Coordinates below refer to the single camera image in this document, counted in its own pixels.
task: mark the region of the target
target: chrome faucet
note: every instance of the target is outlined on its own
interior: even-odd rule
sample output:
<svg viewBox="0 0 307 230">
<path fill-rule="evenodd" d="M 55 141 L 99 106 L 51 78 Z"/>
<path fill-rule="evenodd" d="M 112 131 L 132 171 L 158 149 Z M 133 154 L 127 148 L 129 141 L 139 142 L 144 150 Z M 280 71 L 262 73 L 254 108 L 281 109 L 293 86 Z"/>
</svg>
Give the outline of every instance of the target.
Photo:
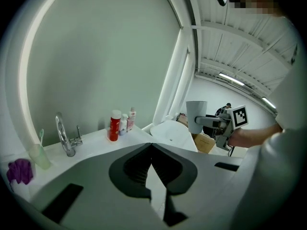
<svg viewBox="0 0 307 230">
<path fill-rule="evenodd" d="M 69 156 L 69 157 L 74 156 L 75 153 L 76 153 L 74 147 L 83 144 L 79 126 L 77 126 L 78 137 L 73 138 L 73 139 L 69 139 L 67 137 L 67 134 L 66 134 L 66 131 L 65 131 L 65 128 L 64 128 L 62 113 L 60 113 L 60 112 L 58 112 L 56 114 L 56 124 L 57 124 L 59 140 L 62 144 L 64 151 L 66 152 L 67 156 Z"/>
</svg>

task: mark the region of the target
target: red bottle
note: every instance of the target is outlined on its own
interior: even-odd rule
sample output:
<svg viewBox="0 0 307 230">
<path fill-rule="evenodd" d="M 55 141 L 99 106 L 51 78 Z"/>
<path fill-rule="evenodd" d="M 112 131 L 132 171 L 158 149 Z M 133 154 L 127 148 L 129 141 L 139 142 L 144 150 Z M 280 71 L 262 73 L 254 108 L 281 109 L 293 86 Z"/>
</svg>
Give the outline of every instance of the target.
<svg viewBox="0 0 307 230">
<path fill-rule="evenodd" d="M 111 115 L 110 133 L 109 133 L 110 141 L 117 141 L 118 139 L 120 118 L 121 118 L 121 111 L 113 110 Z"/>
</svg>

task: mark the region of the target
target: countertop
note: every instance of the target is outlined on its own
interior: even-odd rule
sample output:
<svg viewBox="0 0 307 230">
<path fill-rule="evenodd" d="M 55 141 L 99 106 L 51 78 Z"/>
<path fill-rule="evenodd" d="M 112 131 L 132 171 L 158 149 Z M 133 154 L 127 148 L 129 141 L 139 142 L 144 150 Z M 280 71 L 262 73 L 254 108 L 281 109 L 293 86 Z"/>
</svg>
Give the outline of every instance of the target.
<svg viewBox="0 0 307 230">
<path fill-rule="evenodd" d="M 27 201 L 31 201 L 33 196 L 47 183 L 58 177 L 60 174 L 77 164 L 78 162 L 101 155 L 104 153 L 112 152 L 124 147 L 138 145 L 147 142 L 157 142 L 154 137 L 142 131 L 138 127 L 134 127 L 133 130 L 124 136 L 119 136 L 116 142 L 111 142 L 106 138 L 107 130 L 99 130 L 87 135 L 82 136 L 83 144 L 75 147 L 76 154 L 73 157 L 68 157 L 63 150 L 60 143 L 53 144 L 44 147 L 46 155 L 48 156 L 51 167 L 47 170 L 41 169 L 39 166 L 33 164 L 34 177 L 28 185 L 23 183 L 17 184 L 14 180 L 11 184 L 12 189 L 16 194 L 23 197 Z M 5 183 L 8 185 L 6 178 L 6 172 L 8 170 L 8 163 L 15 161 L 18 158 L 29 159 L 27 152 L 23 152 L 16 155 L 11 155 L 2 158 L 1 161 L 1 174 Z M 146 187 L 161 187 L 161 181 L 157 175 L 150 168 L 148 172 L 148 182 L 146 181 Z"/>
</svg>

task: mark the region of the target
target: white bottle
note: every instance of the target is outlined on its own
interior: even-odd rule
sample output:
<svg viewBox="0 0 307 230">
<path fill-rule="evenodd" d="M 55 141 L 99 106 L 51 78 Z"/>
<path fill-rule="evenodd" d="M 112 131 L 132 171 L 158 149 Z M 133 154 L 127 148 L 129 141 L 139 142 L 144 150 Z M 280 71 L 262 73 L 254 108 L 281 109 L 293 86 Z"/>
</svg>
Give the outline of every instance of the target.
<svg viewBox="0 0 307 230">
<path fill-rule="evenodd" d="M 132 131 L 135 121 L 136 111 L 134 110 L 134 107 L 131 108 L 131 111 L 128 114 L 128 120 L 127 120 L 127 132 Z"/>
<path fill-rule="evenodd" d="M 123 114 L 120 119 L 120 124 L 119 124 L 119 135 L 123 136 L 127 133 L 127 119 L 128 115 Z"/>
</svg>

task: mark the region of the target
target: fluorescent light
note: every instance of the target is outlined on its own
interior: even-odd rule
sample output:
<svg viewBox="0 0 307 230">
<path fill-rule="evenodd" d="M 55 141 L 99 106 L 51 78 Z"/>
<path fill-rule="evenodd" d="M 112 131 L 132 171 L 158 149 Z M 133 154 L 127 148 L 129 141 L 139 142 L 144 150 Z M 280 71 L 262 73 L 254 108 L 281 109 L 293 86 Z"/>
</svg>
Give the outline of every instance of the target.
<svg viewBox="0 0 307 230">
<path fill-rule="evenodd" d="M 221 77 L 223 77 L 223 78 L 230 79 L 231 81 L 236 82 L 237 84 L 240 84 L 240 85 L 242 85 L 242 86 L 244 85 L 244 83 L 242 83 L 242 82 L 240 82 L 239 80 L 234 79 L 234 78 L 232 78 L 232 77 L 230 77 L 230 76 L 228 76 L 228 75 L 226 75 L 226 74 L 220 73 L 219 75 L 220 75 Z"/>
<path fill-rule="evenodd" d="M 263 97 L 262 99 L 263 99 L 267 104 L 269 104 L 271 107 L 273 107 L 273 108 L 276 109 L 276 107 L 275 107 L 267 98 Z"/>
</svg>

